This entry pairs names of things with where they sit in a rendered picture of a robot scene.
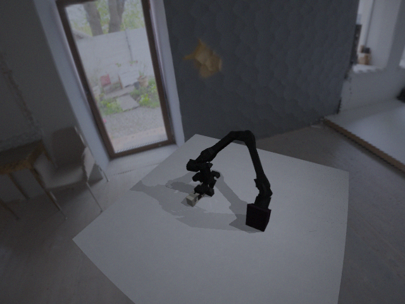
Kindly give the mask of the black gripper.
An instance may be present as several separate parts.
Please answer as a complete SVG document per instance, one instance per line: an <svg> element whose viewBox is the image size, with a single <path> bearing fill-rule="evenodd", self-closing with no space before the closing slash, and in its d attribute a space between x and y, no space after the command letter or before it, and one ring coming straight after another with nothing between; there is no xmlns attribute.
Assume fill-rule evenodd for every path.
<svg viewBox="0 0 405 304"><path fill-rule="evenodd" d="M204 194L205 192L207 194L209 194L209 190L210 187L214 188L214 185L216 184L216 180L214 179L214 177L216 177L217 179L220 178L220 173L219 172L215 172L215 171L211 171L210 174L208 175L199 175L202 178L202 184L201 186L198 185L194 188L194 192L199 193L199 194ZM209 185L209 187L208 187Z"/></svg>

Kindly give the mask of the black two-prong plug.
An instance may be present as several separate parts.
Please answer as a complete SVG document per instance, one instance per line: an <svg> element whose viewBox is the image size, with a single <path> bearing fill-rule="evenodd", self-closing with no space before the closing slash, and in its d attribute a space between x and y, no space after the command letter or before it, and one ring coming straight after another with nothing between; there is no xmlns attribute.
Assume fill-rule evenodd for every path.
<svg viewBox="0 0 405 304"><path fill-rule="evenodd" d="M214 191L214 189L211 188L211 187L210 187L210 190L209 190L209 194L207 194L207 193L205 192L205 194L207 194L208 196L211 196L211 197L214 195L214 193L215 193L215 191Z"/></svg>

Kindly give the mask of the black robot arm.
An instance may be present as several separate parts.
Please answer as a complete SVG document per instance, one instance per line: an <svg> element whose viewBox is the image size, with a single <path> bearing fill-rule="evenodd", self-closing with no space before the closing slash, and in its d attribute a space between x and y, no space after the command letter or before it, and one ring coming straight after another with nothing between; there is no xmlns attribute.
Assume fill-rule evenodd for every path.
<svg viewBox="0 0 405 304"><path fill-rule="evenodd" d="M202 178L199 175L210 174L210 168L213 166L213 164L210 162L216 157L218 152L220 152L234 140L245 142L246 146L249 149L252 158L252 164L256 171L256 179L254 179L254 181L256 183L256 187L259 189L259 194L256 197L254 205L259 208L268 210L268 206L271 200L270 196L272 196L273 193L270 189L270 182L266 178L266 175L261 166L261 161L256 149L255 137L251 131L231 131L214 146L203 150L201 154L196 158L196 160L190 159L186 165L186 168L188 171L197 172L197 174L192 177L192 180L194 182L199 181L200 183L202 183Z"/></svg>

